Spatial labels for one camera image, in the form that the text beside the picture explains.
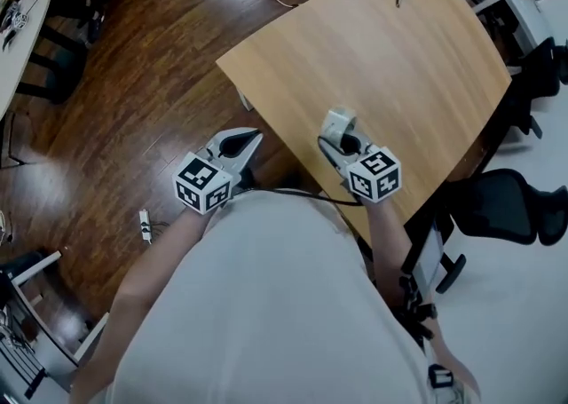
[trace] wooden floor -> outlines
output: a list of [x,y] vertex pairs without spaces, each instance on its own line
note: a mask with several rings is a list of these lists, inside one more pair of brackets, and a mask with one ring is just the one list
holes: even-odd
[[[0,171],[0,209],[15,233],[0,258],[60,250],[64,282],[97,319],[146,248],[138,211],[171,222],[182,210],[170,175],[186,152],[222,129],[255,126],[265,133],[261,182],[296,169],[215,64],[286,10],[273,0],[112,0],[75,95],[63,106],[14,101],[29,113],[16,122],[16,151],[34,165]],[[26,78],[42,77],[34,71]]]

